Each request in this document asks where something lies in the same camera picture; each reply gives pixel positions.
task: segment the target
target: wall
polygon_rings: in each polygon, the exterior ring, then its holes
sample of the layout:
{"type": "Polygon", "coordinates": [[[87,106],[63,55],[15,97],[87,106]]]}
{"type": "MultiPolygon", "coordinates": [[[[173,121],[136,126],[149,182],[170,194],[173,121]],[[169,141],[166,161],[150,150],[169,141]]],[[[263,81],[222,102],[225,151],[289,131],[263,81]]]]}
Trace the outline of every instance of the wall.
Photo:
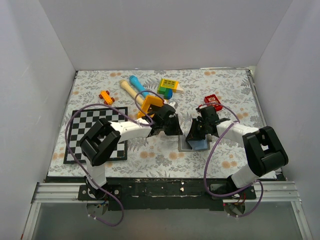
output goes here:
{"type": "Polygon", "coordinates": [[[320,237],[320,2],[293,0],[255,70],[261,107],[289,156],[314,239],[320,237]]]}
{"type": "Polygon", "coordinates": [[[292,0],[39,0],[76,70],[256,65],[292,0]]]}
{"type": "Polygon", "coordinates": [[[0,239],[20,239],[75,70],[38,0],[0,1],[0,239]]]}

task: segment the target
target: tabletop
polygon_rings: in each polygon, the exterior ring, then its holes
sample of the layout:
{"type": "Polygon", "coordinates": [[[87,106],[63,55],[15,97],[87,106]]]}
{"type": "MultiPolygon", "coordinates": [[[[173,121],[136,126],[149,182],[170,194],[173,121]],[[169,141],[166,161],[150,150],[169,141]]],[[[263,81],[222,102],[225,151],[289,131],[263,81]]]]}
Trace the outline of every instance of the tabletop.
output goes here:
{"type": "MultiPolygon", "coordinates": [[[[66,143],[64,132],[74,110],[83,106],[102,103],[99,94],[108,90],[114,97],[113,107],[128,107],[128,115],[136,118],[138,109],[133,98],[122,88],[119,81],[135,75],[149,90],[157,91],[161,78],[179,81],[184,93],[174,93],[170,102],[176,102],[176,112],[181,130],[188,131],[192,118],[198,116],[196,107],[204,103],[205,96],[215,94],[220,102],[230,107],[239,117],[241,124],[263,127],[251,83],[245,69],[186,69],[186,70],[123,70],[123,71],[78,71],[66,106],[61,129],[52,155],[49,177],[82,177],[85,175],[77,164],[64,164],[66,143]]],[[[222,109],[220,118],[234,116],[222,109]]],[[[211,147],[217,140],[213,137],[211,147]]],[[[127,160],[105,163],[107,177],[131,178],[203,178],[210,150],[179,152],[178,137],[158,136],[134,138],[128,141],[127,160]]],[[[223,139],[209,164],[208,178],[227,178],[247,164],[244,148],[223,139]]],[[[264,178],[275,179],[274,171],[264,178]]]]}

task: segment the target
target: wooden rolling pin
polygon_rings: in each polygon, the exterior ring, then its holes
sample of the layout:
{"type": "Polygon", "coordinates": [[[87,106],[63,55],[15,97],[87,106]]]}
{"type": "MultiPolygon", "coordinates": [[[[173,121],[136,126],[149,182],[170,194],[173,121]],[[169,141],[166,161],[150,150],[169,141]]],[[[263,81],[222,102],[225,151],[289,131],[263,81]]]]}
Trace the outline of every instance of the wooden rolling pin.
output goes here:
{"type": "MultiPolygon", "coordinates": [[[[136,95],[138,94],[135,90],[132,89],[132,87],[129,85],[129,83],[125,80],[125,79],[122,79],[120,81],[120,86],[126,90],[130,95],[131,97],[133,97],[133,99],[135,99],[136,95]]],[[[136,101],[138,102],[138,104],[140,104],[142,106],[142,104],[144,103],[144,100],[142,99],[142,97],[138,96],[136,98],[136,101]]]]}

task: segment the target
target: red box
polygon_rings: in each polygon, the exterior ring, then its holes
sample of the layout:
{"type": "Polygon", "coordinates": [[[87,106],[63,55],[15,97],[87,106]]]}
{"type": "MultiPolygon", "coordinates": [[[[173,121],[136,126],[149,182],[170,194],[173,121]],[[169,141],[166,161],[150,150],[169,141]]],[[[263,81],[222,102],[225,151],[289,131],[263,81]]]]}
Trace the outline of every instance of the red box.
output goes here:
{"type": "MultiPolygon", "coordinates": [[[[217,98],[217,96],[215,94],[212,94],[210,96],[206,96],[204,97],[204,102],[207,103],[217,103],[217,104],[221,104],[219,99],[217,98]]],[[[208,104],[208,106],[214,106],[215,110],[218,112],[222,109],[222,106],[217,105],[217,104],[208,104]]]]}

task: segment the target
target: checkerboard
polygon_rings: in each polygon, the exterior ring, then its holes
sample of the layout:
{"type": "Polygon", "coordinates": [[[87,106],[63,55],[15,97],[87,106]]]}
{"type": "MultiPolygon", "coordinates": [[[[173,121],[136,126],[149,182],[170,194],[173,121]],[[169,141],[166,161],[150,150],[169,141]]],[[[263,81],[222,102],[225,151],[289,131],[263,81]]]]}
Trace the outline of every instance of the checkerboard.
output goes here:
{"type": "MultiPolygon", "coordinates": [[[[120,112],[128,115],[127,107],[116,107],[120,112]]],[[[76,116],[69,128],[68,133],[68,142],[70,148],[77,159],[80,160],[81,163],[85,163],[85,156],[82,154],[80,147],[80,139],[87,133],[87,131],[95,124],[98,119],[105,118],[108,121],[113,122],[125,122],[127,119],[117,113],[116,111],[108,108],[98,108],[98,109],[88,109],[82,111],[78,116],[76,116]]],[[[123,141],[119,142],[112,152],[110,159],[108,161],[118,161],[118,160],[127,160],[127,149],[128,142],[123,141]]],[[[68,152],[68,149],[65,148],[65,154],[63,159],[64,164],[75,164],[76,161],[68,152]]]]}

